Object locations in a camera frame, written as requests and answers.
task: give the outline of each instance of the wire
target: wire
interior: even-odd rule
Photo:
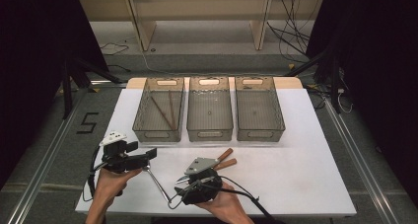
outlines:
[[[346,112],[346,113],[351,112],[351,111],[353,110],[353,104],[351,104],[351,106],[349,107],[349,108],[350,108],[350,110],[349,110],[349,111],[344,110],[344,108],[342,107],[343,105],[342,105],[342,104],[341,104],[341,102],[340,102],[340,97],[341,97],[341,95],[342,95],[342,93],[339,93],[339,94],[338,94],[338,104],[339,104],[339,106],[341,107],[341,109],[342,109],[344,112]]]
[[[167,203],[167,205],[169,206],[169,208],[171,209],[171,210],[175,210],[176,208],[178,208],[180,205],[181,205],[181,203],[185,200],[185,198],[187,197],[187,195],[190,193],[190,191],[194,188],[194,187],[196,187],[197,186],[197,181],[196,182],[194,182],[194,183],[192,183],[190,186],[188,186],[188,187],[185,187],[184,189],[182,189],[181,191],[179,191],[178,193],[176,193],[172,198],[171,198],[171,200],[173,200],[173,199],[175,199],[177,196],[179,196],[179,194],[182,192],[182,191],[186,191],[186,193],[181,197],[181,200],[179,201],[179,203],[178,204],[176,204],[174,207],[171,207],[170,206],[170,203],[168,202]]]
[[[109,43],[106,43],[105,45],[101,46],[101,49],[109,49],[109,48],[106,48],[106,47],[108,45],[111,45],[111,44],[114,45],[114,47],[111,48],[111,49],[116,49],[116,46],[123,47],[123,49],[120,49],[120,50],[118,50],[117,52],[114,52],[114,53],[104,53],[104,55],[116,55],[116,54],[118,54],[118,53],[120,53],[120,52],[122,52],[122,51],[124,51],[124,50],[126,50],[126,49],[129,48],[129,46],[126,45],[126,44],[118,44],[118,43],[109,42]]]
[[[228,181],[230,181],[230,182],[232,182],[234,185],[236,185],[237,187],[239,187],[240,189],[242,189],[242,190],[244,190],[247,194],[249,194],[252,198],[254,198],[254,196],[252,196],[251,195],[251,193],[249,192],[249,191],[247,191],[245,188],[243,188],[242,186],[240,186],[240,185],[238,185],[236,182],[234,182],[233,180],[231,180],[231,179],[229,179],[229,178],[227,178],[227,177],[224,177],[224,176],[219,176],[220,178],[223,178],[223,179],[226,179],[226,180],[228,180]]]
[[[300,30],[309,22],[309,20],[312,18],[312,16],[313,16],[313,14],[314,14],[314,12],[315,12],[315,10],[316,10],[316,8],[317,8],[317,5],[318,5],[318,3],[319,3],[319,0],[316,0],[316,2],[315,2],[315,5],[314,5],[314,7],[313,7],[313,10],[311,11],[311,13],[310,13],[310,15],[309,15],[309,17],[308,17],[308,19],[305,21],[305,23],[300,27],[300,28],[298,28],[298,25],[297,25],[297,22],[296,22],[296,15],[297,15],[297,13],[298,13],[298,11],[299,11],[299,7],[300,7],[300,4],[301,4],[301,0],[298,0],[298,5],[297,5],[297,7],[296,7],[296,10],[295,10],[295,1],[296,0],[291,0],[291,6],[290,6],[290,9],[288,8],[288,6],[285,4],[285,2],[284,2],[284,0],[281,0],[282,1],[282,4],[283,4],[283,7],[285,8],[285,10],[286,10],[286,14],[287,14],[287,16],[288,16],[288,19],[286,20],[286,25],[285,25],[285,28],[284,28],[284,30],[278,30],[278,29],[274,29],[274,28],[272,28],[271,26],[269,26],[270,27],[270,29],[274,32],[274,31],[280,31],[281,32],[281,35],[279,36],[279,35],[277,35],[277,33],[275,33],[275,35],[280,39],[280,41],[279,41],[279,43],[283,40],[283,41],[285,41],[286,43],[287,43],[287,50],[286,50],[286,53],[288,52],[288,50],[289,50],[289,46],[291,46],[292,48],[294,48],[294,49],[296,49],[296,47],[295,46],[293,46],[292,44],[290,44],[290,41],[293,39],[293,38],[296,38],[296,42],[298,43],[298,45],[299,45],[299,49],[298,49],[298,52],[299,53],[301,53],[301,54],[303,54],[303,55],[305,55],[305,53],[304,52],[301,52],[304,48],[306,48],[306,47],[308,47],[307,46],[307,43],[306,43],[306,41],[307,40],[309,40],[309,37],[308,36],[306,36],[306,35],[304,35],[304,34],[302,34],[301,32],[300,32]],[[291,28],[295,33],[294,34],[291,34],[291,33],[289,33],[289,32],[286,32],[286,29],[287,29],[287,27],[289,26],[289,28]],[[288,34],[288,35],[290,35],[290,36],[292,36],[292,38],[289,40],[289,41],[286,41],[286,40],[284,40],[284,38],[283,38],[283,34]],[[281,46],[279,45],[279,50],[280,50],[280,53],[282,54],[282,55],[284,55],[284,53],[282,52],[282,49],[281,49]]]
[[[297,52],[299,52],[302,55],[305,55],[305,53],[303,51],[301,51],[300,49],[296,48],[295,46],[293,46],[290,42],[286,41],[285,39],[283,39],[282,36],[278,36],[277,33],[275,32],[275,30],[271,27],[271,25],[267,22],[268,27],[270,27],[271,31],[273,32],[274,35],[276,35],[280,40],[285,41],[285,43],[287,43],[289,46],[291,46],[292,48],[294,48]]]
[[[212,188],[212,189],[217,190],[217,191],[230,192],[230,193],[235,193],[235,194],[246,196],[252,201],[252,203],[255,204],[255,206],[258,207],[258,209],[260,209],[260,211],[264,214],[264,216],[267,217],[272,223],[285,224],[282,221],[276,220],[270,213],[268,213],[268,211],[258,202],[258,198],[254,198],[249,192],[230,190],[230,189],[225,189],[225,188],[221,188],[221,187],[212,187],[212,186],[209,186],[209,185],[206,185],[206,184],[201,184],[201,186],[209,187],[209,188]]]
[[[123,69],[123,70],[125,70],[126,72],[128,72],[128,73],[130,73],[132,70],[130,70],[130,69],[128,69],[128,68],[125,68],[125,67],[123,67],[123,66],[120,66],[120,65],[118,65],[118,64],[108,64],[107,65],[108,67],[117,67],[117,68],[121,68],[121,69]]]
[[[330,93],[324,92],[322,90],[317,89],[316,87],[312,87],[309,85],[303,85],[303,87],[307,89],[309,94],[316,95],[321,98],[321,101],[316,106],[313,107],[314,110],[317,111],[317,110],[323,109],[325,107],[326,98],[329,97]]]
[[[95,151],[93,152],[93,156],[92,156],[92,161],[90,162],[90,172],[89,172],[89,175],[87,177],[87,184],[89,185],[90,194],[91,194],[92,198],[86,200],[85,195],[84,195],[84,189],[83,189],[83,200],[86,201],[86,202],[92,200],[93,197],[95,196],[95,191],[96,191],[95,175],[96,175],[96,168],[97,168],[97,167],[95,167],[95,161],[96,161],[96,158],[98,157],[98,153],[99,153],[100,149],[101,149],[101,146],[99,146],[99,145],[95,148]]]

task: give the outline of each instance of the transparent storage bin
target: transparent storage bin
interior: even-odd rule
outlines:
[[[140,142],[181,140],[183,78],[147,78],[132,129]]]
[[[231,141],[234,123],[228,77],[191,77],[187,132],[194,141]]]
[[[272,77],[236,77],[237,139],[278,142],[285,130]]]

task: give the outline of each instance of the hand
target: hand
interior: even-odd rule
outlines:
[[[113,204],[114,197],[124,188],[129,179],[140,174],[142,169],[126,173],[113,173],[101,169],[95,196],[87,215],[86,223],[103,223],[107,209]]]
[[[234,190],[233,187],[225,182],[223,182],[222,188]],[[253,224],[252,220],[246,215],[235,193],[219,191],[212,201],[196,203],[195,205],[208,210],[223,222]]]

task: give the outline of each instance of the wrist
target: wrist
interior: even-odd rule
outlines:
[[[86,224],[91,223],[103,223],[105,219],[105,213],[109,208],[111,199],[102,195],[95,195],[92,204],[89,208],[89,214],[87,215]]]

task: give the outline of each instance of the aluminum rail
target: aluminum rail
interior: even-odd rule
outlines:
[[[362,152],[357,146],[356,141],[345,124],[341,114],[337,114],[332,107],[329,99],[325,100],[326,109],[328,110],[329,115],[334,122],[335,127],[338,130],[339,135],[341,136],[344,145],[349,153],[353,163],[359,172],[360,178],[365,185],[372,202],[375,204],[375,207],[381,216],[381,219],[384,224],[398,224],[398,218],[396,217],[387,197],[383,193],[381,186],[373,175],[369,165],[366,162],[366,159],[363,157]]]
[[[75,114],[77,113],[77,108],[80,106],[83,98],[87,94],[87,89],[80,90],[77,93],[77,98],[75,100],[75,107],[74,110],[61,122],[61,125],[58,128],[58,131],[55,133],[52,142],[49,144],[48,149],[46,150],[45,155],[42,158],[37,170],[32,177],[28,187],[26,188],[25,192],[22,194],[20,200],[16,204],[12,214],[10,215],[8,222],[9,224],[18,224],[24,223],[32,204],[35,201],[37,193],[46,178],[46,175],[49,172],[49,169],[55,160],[56,155],[58,154],[61,145],[64,141],[65,136],[69,130],[70,125],[72,124]]]

